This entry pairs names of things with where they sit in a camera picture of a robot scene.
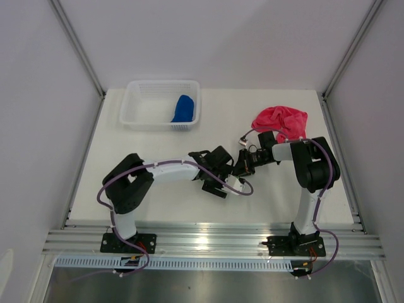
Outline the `pink towel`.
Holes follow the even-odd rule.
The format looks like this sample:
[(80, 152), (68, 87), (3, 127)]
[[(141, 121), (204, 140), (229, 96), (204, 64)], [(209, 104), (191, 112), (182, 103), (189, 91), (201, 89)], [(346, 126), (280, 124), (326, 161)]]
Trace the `pink towel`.
[(260, 133), (272, 129), (277, 132), (277, 142), (284, 143), (285, 140), (294, 141), (307, 138), (307, 120), (307, 112), (277, 105), (262, 110), (253, 120), (251, 127)]

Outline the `blue towel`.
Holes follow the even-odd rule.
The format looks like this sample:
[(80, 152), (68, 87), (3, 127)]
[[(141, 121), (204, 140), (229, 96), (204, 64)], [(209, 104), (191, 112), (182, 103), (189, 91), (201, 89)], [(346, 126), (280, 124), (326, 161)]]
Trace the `blue towel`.
[(194, 107), (194, 100), (190, 96), (181, 95), (175, 105), (171, 123), (193, 122)]

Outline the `white plastic basket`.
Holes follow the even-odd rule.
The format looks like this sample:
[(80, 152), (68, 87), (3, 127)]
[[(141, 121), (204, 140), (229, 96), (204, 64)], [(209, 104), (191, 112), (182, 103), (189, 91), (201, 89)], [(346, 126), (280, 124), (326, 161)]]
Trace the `white plastic basket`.
[[(171, 123), (181, 95), (194, 100), (193, 122)], [(124, 92), (119, 122), (135, 131), (190, 131), (201, 113), (201, 90), (193, 80), (136, 80)]]

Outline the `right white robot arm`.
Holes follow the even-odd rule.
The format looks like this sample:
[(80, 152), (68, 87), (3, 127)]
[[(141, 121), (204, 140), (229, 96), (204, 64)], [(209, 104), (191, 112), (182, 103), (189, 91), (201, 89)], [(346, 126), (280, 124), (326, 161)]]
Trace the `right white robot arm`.
[(297, 182), (301, 186), (299, 209), (291, 223), (288, 247), (294, 254), (304, 254), (311, 243), (319, 239), (317, 227), (321, 200), (340, 178), (340, 167), (324, 137), (277, 142), (272, 131), (258, 135), (260, 147), (254, 152), (239, 151), (233, 173), (244, 177), (253, 175), (255, 168), (270, 163), (291, 161)]

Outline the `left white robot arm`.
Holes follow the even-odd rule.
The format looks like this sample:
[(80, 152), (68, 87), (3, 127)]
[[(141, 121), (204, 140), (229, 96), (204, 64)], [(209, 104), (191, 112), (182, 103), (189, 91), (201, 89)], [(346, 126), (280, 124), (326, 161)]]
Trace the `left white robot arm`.
[(213, 151), (188, 153), (177, 159), (146, 161), (128, 155), (102, 181), (101, 192), (112, 203), (112, 228), (118, 233), (115, 245), (125, 253), (137, 245), (135, 209), (152, 185), (174, 181), (203, 181), (202, 190), (225, 198), (242, 191), (243, 184), (232, 175), (232, 156), (219, 146)]

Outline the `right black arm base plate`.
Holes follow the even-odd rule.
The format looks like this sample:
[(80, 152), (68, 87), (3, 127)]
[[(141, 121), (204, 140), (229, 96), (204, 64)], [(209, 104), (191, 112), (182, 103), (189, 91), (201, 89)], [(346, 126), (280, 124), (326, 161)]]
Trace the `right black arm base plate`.
[(262, 245), (268, 248), (270, 256), (326, 256), (326, 249), (322, 237), (292, 237), (292, 236), (269, 236)]

